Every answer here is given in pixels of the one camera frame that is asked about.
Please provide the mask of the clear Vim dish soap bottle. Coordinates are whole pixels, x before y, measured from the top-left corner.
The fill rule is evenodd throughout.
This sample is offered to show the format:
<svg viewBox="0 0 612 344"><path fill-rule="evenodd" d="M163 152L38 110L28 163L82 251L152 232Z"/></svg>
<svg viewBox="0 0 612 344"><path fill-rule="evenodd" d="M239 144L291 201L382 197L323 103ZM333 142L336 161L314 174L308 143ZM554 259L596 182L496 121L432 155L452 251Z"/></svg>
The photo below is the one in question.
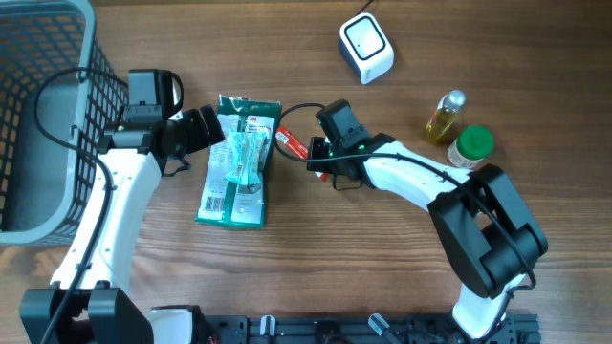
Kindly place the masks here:
<svg viewBox="0 0 612 344"><path fill-rule="evenodd" d="M441 98L434 114L426 125L426 141L437 144L444 137L461 113L466 100L465 93L460 90L452 90Z"/></svg>

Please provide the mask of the green lid white jar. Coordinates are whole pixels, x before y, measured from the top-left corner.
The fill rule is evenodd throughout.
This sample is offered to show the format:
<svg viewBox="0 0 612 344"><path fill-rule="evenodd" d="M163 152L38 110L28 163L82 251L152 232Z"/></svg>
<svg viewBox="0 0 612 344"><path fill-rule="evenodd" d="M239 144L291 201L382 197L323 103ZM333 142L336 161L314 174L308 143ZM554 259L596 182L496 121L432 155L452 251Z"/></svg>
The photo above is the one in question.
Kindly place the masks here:
<svg viewBox="0 0 612 344"><path fill-rule="evenodd" d="M473 168L494 148L492 132L481 125L466 127L448 148L448 159L458 168Z"/></svg>

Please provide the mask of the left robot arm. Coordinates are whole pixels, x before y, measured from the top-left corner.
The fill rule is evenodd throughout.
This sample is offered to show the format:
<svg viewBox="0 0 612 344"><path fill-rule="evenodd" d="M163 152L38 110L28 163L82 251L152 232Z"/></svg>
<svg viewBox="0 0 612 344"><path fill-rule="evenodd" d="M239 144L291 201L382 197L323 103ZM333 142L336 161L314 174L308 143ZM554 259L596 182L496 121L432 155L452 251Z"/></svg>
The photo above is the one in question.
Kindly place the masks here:
<svg viewBox="0 0 612 344"><path fill-rule="evenodd" d="M168 70L132 70L128 100L95 150L76 152L97 169L83 217L46 289L29 289L20 318L32 343L199 343L210 329L197 306L143 314L129 297L144 212L168 161L224 140L211 106L184 111L184 87Z"/></svg>

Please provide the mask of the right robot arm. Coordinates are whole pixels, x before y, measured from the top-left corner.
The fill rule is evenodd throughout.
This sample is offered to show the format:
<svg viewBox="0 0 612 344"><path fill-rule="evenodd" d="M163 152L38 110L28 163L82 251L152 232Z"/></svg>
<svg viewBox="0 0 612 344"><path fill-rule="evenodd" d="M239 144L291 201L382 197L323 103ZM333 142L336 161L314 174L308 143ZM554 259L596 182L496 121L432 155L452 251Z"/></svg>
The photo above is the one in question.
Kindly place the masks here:
<svg viewBox="0 0 612 344"><path fill-rule="evenodd" d="M310 143L311 171L389 191L425 210L462 283L451 317L470 340L491 338L509 301L536 285L533 269L547 239L507 174L475 171L419 156L394 138L372 136L345 99L319 105L324 134Z"/></svg>

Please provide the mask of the red white toothpaste box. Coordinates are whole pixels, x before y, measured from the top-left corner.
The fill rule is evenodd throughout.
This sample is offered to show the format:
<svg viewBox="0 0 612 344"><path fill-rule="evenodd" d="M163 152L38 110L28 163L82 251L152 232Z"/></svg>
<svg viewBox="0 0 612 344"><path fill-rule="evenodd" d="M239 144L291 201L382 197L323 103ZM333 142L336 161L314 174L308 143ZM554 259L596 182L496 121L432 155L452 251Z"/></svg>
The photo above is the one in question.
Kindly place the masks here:
<svg viewBox="0 0 612 344"><path fill-rule="evenodd" d="M308 148L284 126L279 126L276 138L301 159L308 158Z"/></svg>

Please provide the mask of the green white sponge package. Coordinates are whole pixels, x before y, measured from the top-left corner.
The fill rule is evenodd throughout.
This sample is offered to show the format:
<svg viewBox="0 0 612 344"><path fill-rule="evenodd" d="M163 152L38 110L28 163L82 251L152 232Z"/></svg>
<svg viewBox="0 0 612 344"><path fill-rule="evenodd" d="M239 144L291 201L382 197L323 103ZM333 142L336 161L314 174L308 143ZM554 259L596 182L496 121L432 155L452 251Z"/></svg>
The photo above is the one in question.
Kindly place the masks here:
<svg viewBox="0 0 612 344"><path fill-rule="evenodd" d="M208 168L199 209L198 223L261 228L265 215L265 169L273 149L274 130L280 117L281 103L244 97L219 96L217 117L225 139L210 148ZM244 186L229 182L231 150L227 142L230 131L255 132L267 130L269 138L260 162L263 183Z"/></svg>

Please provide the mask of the teal toothbrush package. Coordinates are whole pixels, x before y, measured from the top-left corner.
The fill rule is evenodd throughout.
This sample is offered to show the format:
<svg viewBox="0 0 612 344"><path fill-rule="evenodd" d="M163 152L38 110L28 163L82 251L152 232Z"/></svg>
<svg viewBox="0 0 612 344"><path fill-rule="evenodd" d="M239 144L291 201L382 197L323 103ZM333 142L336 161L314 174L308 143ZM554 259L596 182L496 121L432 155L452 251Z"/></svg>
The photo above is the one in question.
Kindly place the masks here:
<svg viewBox="0 0 612 344"><path fill-rule="evenodd" d="M226 174L229 182L250 186L263 183L261 159L269 138L265 129L255 132L230 131L227 142L231 150L231 168Z"/></svg>

